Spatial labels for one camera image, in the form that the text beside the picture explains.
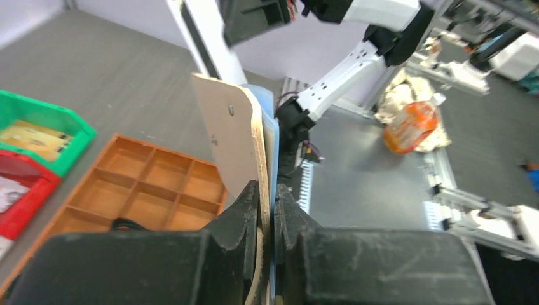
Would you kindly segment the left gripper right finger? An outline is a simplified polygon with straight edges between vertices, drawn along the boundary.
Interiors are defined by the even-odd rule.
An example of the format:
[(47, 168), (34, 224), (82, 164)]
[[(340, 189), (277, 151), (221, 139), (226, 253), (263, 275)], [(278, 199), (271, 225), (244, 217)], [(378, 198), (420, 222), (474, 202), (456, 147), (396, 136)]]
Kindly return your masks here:
[(274, 206), (282, 304), (491, 304), (472, 254), (435, 231), (323, 227), (285, 185)]

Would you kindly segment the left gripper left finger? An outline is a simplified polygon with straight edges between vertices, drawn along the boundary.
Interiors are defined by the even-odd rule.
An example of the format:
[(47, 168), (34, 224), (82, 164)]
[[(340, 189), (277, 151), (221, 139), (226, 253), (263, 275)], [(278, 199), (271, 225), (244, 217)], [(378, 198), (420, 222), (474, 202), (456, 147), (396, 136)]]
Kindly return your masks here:
[(255, 304), (259, 184), (196, 231), (119, 229), (48, 238), (10, 304)]

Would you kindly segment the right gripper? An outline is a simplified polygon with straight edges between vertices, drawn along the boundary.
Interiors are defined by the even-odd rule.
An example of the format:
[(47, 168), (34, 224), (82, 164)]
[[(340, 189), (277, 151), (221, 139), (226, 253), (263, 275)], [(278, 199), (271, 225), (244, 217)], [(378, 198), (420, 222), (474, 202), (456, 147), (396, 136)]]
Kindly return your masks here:
[(292, 21), (286, 0), (220, 0), (219, 10), (229, 47)]

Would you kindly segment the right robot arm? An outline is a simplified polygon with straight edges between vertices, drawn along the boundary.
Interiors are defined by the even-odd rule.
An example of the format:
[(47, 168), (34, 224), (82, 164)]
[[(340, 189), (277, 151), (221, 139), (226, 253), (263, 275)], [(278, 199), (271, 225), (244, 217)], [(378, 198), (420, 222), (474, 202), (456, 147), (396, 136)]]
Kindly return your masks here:
[[(223, 38), (231, 47), (292, 22), (295, 1), (217, 1)], [(273, 147), (294, 154), (322, 114), (352, 86), (403, 64), (416, 51), (435, 10), (425, 1), (303, 1), (302, 16), (340, 25), (367, 24), (363, 38), (340, 63), (274, 111), (280, 138)]]

